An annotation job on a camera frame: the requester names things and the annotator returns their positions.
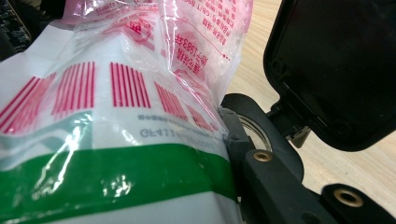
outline brass screw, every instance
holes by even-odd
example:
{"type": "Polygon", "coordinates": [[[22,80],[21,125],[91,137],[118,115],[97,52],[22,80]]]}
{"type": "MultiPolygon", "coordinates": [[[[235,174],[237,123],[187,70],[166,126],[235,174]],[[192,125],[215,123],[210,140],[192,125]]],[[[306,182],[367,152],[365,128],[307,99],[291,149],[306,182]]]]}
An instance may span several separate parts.
{"type": "Polygon", "coordinates": [[[335,198],[343,204],[351,207],[362,207],[363,199],[361,196],[348,189],[337,189],[334,191],[335,198]]]}
{"type": "Polygon", "coordinates": [[[258,161],[270,161],[272,159],[272,154],[271,152],[260,151],[254,153],[253,157],[258,161]]]}

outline plastic bag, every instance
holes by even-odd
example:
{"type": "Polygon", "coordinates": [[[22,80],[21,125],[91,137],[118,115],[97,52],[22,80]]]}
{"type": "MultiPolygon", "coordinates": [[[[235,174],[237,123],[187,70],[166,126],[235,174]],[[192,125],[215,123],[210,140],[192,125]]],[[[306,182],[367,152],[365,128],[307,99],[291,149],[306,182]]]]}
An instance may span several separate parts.
{"type": "Polygon", "coordinates": [[[240,223],[216,111],[250,14],[66,1],[0,63],[0,221],[240,223]]]}

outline wooden table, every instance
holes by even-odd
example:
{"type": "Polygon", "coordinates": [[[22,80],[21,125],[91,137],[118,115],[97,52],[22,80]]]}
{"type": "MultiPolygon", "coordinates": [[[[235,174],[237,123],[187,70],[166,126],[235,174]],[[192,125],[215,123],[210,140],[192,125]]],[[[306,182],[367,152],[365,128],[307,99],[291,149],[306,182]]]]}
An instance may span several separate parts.
{"type": "MultiPolygon", "coordinates": [[[[255,0],[250,28],[228,93],[241,92],[266,112],[279,96],[265,78],[262,55],[280,0],[255,0]]],[[[396,217],[396,132],[361,152],[331,148],[311,133],[297,149],[304,162],[303,184],[315,192],[331,183],[360,189],[396,217]]]]}

